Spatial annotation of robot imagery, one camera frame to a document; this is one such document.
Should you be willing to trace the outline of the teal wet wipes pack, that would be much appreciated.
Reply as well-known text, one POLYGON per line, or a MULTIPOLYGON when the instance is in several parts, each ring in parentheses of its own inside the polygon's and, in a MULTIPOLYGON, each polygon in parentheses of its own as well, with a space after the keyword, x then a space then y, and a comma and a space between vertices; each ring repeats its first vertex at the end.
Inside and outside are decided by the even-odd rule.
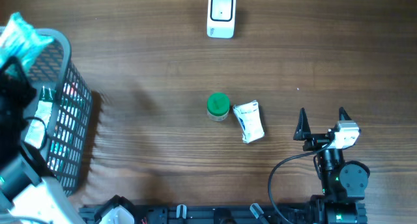
POLYGON ((1 33, 1 66, 10 57, 16 57, 27 76, 37 57, 53 41, 52 36, 41 35, 19 12, 15 12, 1 33))

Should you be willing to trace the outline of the white tissue pack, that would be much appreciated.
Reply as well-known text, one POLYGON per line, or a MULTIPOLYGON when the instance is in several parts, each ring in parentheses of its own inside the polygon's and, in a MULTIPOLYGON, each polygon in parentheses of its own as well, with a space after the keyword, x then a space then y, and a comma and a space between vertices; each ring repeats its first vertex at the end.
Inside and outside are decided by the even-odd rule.
POLYGON ((265 136, 257 100, 247 104, 234 105, 233 113, 242 128, 242 141, 244 143, 249 144, 265 136))

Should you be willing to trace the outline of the green lid jar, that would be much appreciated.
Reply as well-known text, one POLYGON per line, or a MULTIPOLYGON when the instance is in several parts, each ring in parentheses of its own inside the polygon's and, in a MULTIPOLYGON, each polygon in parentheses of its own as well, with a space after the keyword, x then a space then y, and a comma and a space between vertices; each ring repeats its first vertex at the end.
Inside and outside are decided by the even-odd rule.
POLYGON ((227 118, 230 110, 229 97, 222 92, 211 94, 207 100, 207 115, 209 119, 219 122, 227 118))

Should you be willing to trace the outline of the green 3M cloth package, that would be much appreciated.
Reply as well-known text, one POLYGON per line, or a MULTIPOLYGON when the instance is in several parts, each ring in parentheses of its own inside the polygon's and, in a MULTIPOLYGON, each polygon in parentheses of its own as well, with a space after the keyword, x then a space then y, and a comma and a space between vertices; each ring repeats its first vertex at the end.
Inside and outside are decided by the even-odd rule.
POLYGON ((40 90, 35 114, 29 117, 30 125, 24 141, 36 149, 42 149, 46 144, 47 126, 52 114, 54 96, 53 89, 43 86, 40 90))

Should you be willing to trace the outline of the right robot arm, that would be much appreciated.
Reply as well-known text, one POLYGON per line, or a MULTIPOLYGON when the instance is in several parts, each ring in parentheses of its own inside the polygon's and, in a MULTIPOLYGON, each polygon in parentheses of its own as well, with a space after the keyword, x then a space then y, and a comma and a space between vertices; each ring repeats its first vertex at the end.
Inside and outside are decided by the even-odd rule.
POLYGON ((359 161, 345 161, 343 152, 355 146, 361 129, 344 108, 339 120, 326 133, 312 133, 304 108, 294 133, 303 151, 313 154, 313 164, 323 193, 306 203, 306 223, 367 223, 365 198, 370 170, 359 161))

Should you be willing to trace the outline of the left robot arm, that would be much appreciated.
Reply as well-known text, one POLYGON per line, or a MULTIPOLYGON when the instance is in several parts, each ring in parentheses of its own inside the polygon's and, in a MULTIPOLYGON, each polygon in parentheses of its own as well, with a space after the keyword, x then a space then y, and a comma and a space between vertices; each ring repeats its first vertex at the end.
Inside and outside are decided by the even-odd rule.
POLYGON ((21 140, 23 110, 35 96, 19 59, 8 58, 1 67, 1 222, 84 223, 39 149, 21 140))

